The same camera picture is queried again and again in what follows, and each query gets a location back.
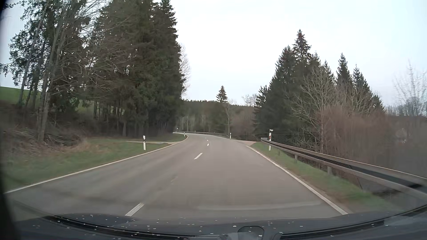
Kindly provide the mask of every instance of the grassy hillside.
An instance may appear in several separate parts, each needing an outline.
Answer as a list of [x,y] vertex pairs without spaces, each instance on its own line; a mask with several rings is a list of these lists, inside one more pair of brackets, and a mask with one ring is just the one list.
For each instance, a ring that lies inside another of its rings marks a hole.
[[[0,100],[11,103],[11,104],[16,104],[18,102],[18,98],[19,98],[19,88],[9,88],[9,87],[0,87]],[[24,89],[24,102],[26,101],[26,98],[28,96],[29,90],[28,89]],[[40,96],[37,96],[35,104],[36,106],[38,105],[40,101]],[[81,113],[86,113],[86,114],[92,114],[94,110],[94,103],[91,101],[89,103],[89,106],[87,108],[84,108],[82,106],[82,103],[79,104],[79,106],[77,107],[77,111],[81,112]]]
[[[0,100],[16,104],[19,98],[19,88],[0,87]],[[28,96],[28,89],[24,89],[24,99]]]

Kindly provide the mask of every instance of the white edge line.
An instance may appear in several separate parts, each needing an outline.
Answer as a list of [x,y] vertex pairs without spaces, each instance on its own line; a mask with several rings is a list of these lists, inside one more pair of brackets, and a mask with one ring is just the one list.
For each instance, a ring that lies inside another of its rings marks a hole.
[[313,192],[316,196],[318,196],[320,199],[322,199],[323,201],[325,201],[327,204],[329,204],[332,208],[334,208],[335,210],[337,210],[342,215],[348,214],[342,208],[338,207],[335,203],[333,203],[329,199],[325,198],[319,192],[317,192],[316,190],[314,190],[312,187],[310,187],[309,185],[307,185],[305,182],[301,181],[299,178],[297,178],[296,176],[294,176],[292,173],[290,173],[288,170],[284,169],[279,164],[275,163],[274,161],[272,161],[271,159],[269,159],[268,157],[266,157],[264,154],[260,153],[259,151],[255,150],[254,148],[252,148],[250,146],[246,146],[246,147],[252,149],[256,153],[258,153],[259,155],[261,155],[263,158],[267,159],[269,162],[271,162],[272,164],[274,164],[276,167],[282,169],[284,172],[286,172],[287,174],[289,174],[291,177],[293,177],[295,180],[297,180],[299,183],[301,183],[304,187],[308,188],[308,190],[310,190],[311,192]]
[[125,214],[125,216],[131,217],[133,214],[135,214],[138,210],[140,210],[144,206],[143,203],[139,203],[134,208],[132,208],[128,213]]
[[197,155],[197,157],[194,158],[194,160],[198,159],[200,157],[200,155],[202,155],[203,153],[199,153],[199,155]]
[[[176,143],[176,144],[182,143],[183,141],[185,141],[187,139],[188,139],[188,137],[185,138],[184,140]],[[128,157],[128,158],[125,158],[125,159],[120,159],[120,160],[117,160],[117,161],[114,161],[114,162],[111,162],[111,163],[106,163],[106,164],[103,164],[103,165],[99,165],[99,166],[96,166],[96,167],[91,167],[91,168],[88,168],[88,169],[85,169],[85,170],[81,170],[81,171],[78,171],[78,172],[74,172],[74,173],[70,173],[70,174],[67,174],[67,175],[59,176],[59,177],[56,177],[56,178],[52,178],[52,179],[48,179],[48,180],[36,182],[36,183],[30,184],[30,185],[27,185],[27,186],[18,187],[18,188],[15,188],[15,189],[12,189],[12,190],[9,190],[9,191],[5,192],[4,194],[6,194],[6,193],[13,193],[13,192],[16,192],[16,191],[19,191],[19,190],[22,190],[22,189],[25,189],[25,188],[29,188],[29,187],[34,187],[36,185],[40,185],[40,184],[43,184],[43,183],[46,183],[46,182],[49,182],[49,181],[53,181],[53,180],[65,178],[65,177],[72,176],[72,175],[79,174],[79,173],[84,173],[84,172],[87,172],[87,171],[90,171],[90,170],[93,170],[93,169],[96,169],[96,168],[99,168],[99,167],[108,166],[110,164],[115,164],[115,163],[118,163],[118,162],[121,162],[121,161],[124,161],[124,160],[128,160],[128,159],[131,159],[131,158],[136,158],[136,157],[142,156],[144,154],[152,153],[152,152],[155,152],[155,151],[158,151],[158,150],[165,149],[165,148],[170,147],[170,146],[174,146],[176,144],[171,144],[169,146],[162,147],[162,148],[159,148],[159,149],[156,149],[156,150],[153,150],[153,151],[145,152],[145,153],[142,153],[142,154],[139,154],[139,155],[136,155],[136,156],[132,156],[132,157]]]

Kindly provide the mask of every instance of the black and white post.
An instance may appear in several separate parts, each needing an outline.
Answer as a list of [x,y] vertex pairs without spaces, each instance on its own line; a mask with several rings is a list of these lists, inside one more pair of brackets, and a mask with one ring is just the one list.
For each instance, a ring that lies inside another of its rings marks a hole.
[[270,131],[268,132],[268,141],[271,141],[271,132],[273,131],[273,129],[270,129]]

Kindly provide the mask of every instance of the asphalt road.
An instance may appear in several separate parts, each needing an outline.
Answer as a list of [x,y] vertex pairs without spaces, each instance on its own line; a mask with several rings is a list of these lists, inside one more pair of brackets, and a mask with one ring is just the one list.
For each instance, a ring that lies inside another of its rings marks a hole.
[[15,201],[46,214],[128,214],[153,221],[220,223],[235,217],[254,221],[340,215],[243,143],[196,134],[165,149],[7,197],[16,220],[32,215]]

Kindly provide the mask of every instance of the green grass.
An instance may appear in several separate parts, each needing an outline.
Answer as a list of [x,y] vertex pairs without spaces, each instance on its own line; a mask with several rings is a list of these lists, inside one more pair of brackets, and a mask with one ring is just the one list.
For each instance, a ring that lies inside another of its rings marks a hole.
[[5,186],[7,190],[29,185],[57,176],[98,166],[115,160],[128,158],[168,144],[142,144],[115,139],[93,138],[73,149],[56,152],[48,156],[6,157]]
[[[19,98],[19,88],[8,88],[8,87],[0,87],[0,100],[16,104],[18,102]],[[29,90],[24,90],[24,96],[23,99],[26,100],[26,97],[28,96]]]
[[316,188],[323,190],[327,195],[348,206],[351,210],[375,211],[397,209],[393,204],[363,191],[346,179],[328,175],[327,172],[303,162],[295,162],[295,159],[277,148],[272,147],[271,151],[269,151],[268,145],[262,142],[254,143],[251,147],[303,178]]
[[[146,142],[180,142],[187,138],[188,136],[178,133],[167,133],[163,135],[159,135],[156,137],[146,137]],[[142,136],[140,138],[123,138],[122,140],[126,141],[142,141]]]
[[[11,104],[16,104],[18,102],[19,92],[20,92],[19,88],[0,87],[0,100],[11,103]],[[26,101],[28,93],[29,93],[29,90],[24,89],[24,94],[23,94],[23,102],[24,103]],[[40,96],[38,95],[36,100],[35,100],[36,106],[38,106],[39,101],[40,101]],[[86,108],[84,108],[82,105],[83,105],[82,102],[80,102],[79,106],[76,108],[77,112],[81,112],[81,113],[85,113],[85,114],[89,114],[89,115],[93,114],[93,110],[94,110],[94,102],[93,101],[90,101],[89,106]]]

